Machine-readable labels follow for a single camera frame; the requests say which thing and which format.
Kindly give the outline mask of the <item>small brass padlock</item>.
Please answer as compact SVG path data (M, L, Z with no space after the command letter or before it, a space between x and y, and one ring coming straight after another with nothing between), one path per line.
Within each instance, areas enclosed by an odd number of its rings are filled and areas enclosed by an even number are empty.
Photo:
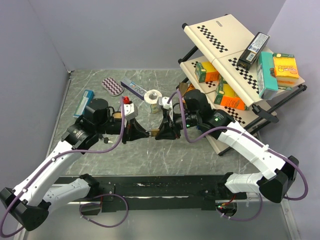
M160 130L158 128L150 130L150 136L156 137L159 134Z

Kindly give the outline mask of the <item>long shackle brass padlock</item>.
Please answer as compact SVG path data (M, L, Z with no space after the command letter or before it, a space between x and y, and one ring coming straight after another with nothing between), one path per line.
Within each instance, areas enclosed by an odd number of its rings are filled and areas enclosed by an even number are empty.
M120 112L114 112L112 114L112 118L115 120L115 121L121 121L122 120L122 114Z

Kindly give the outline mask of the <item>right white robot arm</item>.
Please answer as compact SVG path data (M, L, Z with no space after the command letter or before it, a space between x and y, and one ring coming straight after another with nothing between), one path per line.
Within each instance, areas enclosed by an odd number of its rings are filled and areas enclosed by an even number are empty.
M171 98L160 97L163 120L156 140L175 140L181 131L198 127L202 136L211 136L240 153L253 164L258 173L226 173L219 183L218 193L230 199L237 193L257 193L273 203L280 203L297 176L299 161L271 150L254 138L226 111L213 109L204 93L191 90L179 97L180 113L174 113Z

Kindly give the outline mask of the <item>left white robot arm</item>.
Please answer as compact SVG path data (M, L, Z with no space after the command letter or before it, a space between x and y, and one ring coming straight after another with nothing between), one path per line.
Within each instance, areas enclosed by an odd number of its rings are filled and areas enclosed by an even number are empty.
M50 188L82 155L108 153L119 143L149 137L136 121L137 106L127 97L122 97L120 103L120 111L116 112L105 99L92 99L38 168L14 188L1 190L5 215L12 215L22 228L33 231L56 209L77 199L95 200L100 184L89 174L54 190Z

